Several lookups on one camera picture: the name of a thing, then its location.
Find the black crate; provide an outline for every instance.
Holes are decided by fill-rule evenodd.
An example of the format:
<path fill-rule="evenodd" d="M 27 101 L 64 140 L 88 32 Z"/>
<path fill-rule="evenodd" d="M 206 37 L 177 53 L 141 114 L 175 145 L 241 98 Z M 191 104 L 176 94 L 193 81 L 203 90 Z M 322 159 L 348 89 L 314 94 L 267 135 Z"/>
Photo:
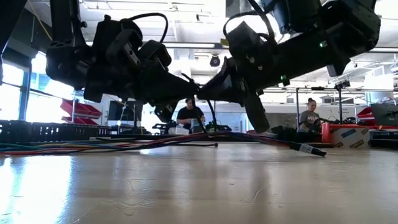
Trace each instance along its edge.
<path fill-rule="evenodd" d="M 107 126 L 0 120 L 0 142 L 81 141 L 111 134 Z"/>

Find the person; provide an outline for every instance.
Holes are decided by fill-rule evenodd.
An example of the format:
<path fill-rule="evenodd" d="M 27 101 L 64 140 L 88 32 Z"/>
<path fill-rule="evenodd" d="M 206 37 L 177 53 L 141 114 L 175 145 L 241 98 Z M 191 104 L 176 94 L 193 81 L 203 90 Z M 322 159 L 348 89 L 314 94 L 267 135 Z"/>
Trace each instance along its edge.
<path fill-rule="evenodd" d="M 315 109 L 317 108 L 317 102 L 312 98 L 308 99 L 307 110 L 300 114 L 300 131 L 308 132 L 313 125 L 313 122 L 319 119 Z"/>
<path fill-rule="evenodd" d="M 182 124 L 184 128 L 191 128 L 192 119 L 196 119 L 199 116 L 202 122 L 205 122 L 205 115 L 199 107 L 193 108 L 192 99 L 187 98 L 185 100 L 186 107 L 180 109 L 177 115 L 177 123 Z"/>

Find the table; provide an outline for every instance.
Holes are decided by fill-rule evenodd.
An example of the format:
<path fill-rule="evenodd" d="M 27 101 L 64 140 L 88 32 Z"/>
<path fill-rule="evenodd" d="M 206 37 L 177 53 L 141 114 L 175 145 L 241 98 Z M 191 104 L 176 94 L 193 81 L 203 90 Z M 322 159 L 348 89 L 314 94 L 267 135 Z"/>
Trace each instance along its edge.
<path fill-rule="evenodd" d="M 397 223 L 398 156 L 262 144 L 0 158 L 0 223 Z"/>

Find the gray t-shirt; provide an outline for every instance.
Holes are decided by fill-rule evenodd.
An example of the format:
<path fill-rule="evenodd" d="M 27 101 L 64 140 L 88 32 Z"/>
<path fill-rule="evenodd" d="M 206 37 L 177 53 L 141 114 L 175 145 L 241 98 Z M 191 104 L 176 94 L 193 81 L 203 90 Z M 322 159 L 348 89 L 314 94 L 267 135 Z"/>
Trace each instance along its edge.
<path fill-rule="evenodd" d="M 311 112 L 311 111 L 302 112 L 300 114 L 300 120 L 299 120 L 299 122 L 302 123 L 300 125 L 300 130 L 307 132 L 311 128 L 313 122 L 318 118 L 319 114 L 317 114 L 316 112 Z"/>

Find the woman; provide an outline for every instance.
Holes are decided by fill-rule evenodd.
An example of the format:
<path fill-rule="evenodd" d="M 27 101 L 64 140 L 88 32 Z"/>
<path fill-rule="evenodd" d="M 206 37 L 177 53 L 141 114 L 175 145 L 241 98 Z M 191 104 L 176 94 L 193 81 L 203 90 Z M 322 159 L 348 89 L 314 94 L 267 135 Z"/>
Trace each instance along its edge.
<path fill-rule="evenodd" d="M 300 114 L 300 131 L 308 132 L 313 125 L 313 122 L 319 119 L 315 109 L 317 108 L 317 102 L 312 98 L 308 99 L 307 110 Z"/>

